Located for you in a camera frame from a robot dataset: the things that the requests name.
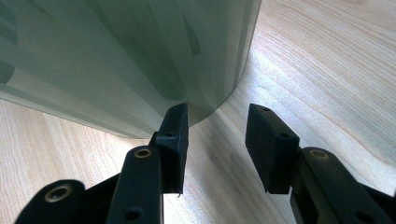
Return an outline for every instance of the green translucent sheet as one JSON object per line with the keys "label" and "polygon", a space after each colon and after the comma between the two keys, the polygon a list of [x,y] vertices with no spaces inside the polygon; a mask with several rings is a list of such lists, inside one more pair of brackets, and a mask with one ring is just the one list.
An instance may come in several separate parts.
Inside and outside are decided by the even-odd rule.
{"label": "green translucent sheet", "polygon": [[0,2],[0,97],[130,137],[190,125],[242,76],[260,0]]}

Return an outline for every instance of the tabletop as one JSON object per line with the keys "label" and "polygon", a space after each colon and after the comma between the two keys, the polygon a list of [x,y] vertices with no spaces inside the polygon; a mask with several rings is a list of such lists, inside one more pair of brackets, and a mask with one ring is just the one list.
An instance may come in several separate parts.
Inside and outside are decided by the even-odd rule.
{"label": "tabletop", "polygon": [[[363,184],[396,188],[396,2],[262,0],[245,74],[190,128],[184,194],[165,223],[294,223],[290,196],[264,192],[245,147],[250,103],[272,108],[301,147],[334,153]],[[118,173],[148,139],[117,137],[0,101],[0,223],[45,185],[86,188]]]}

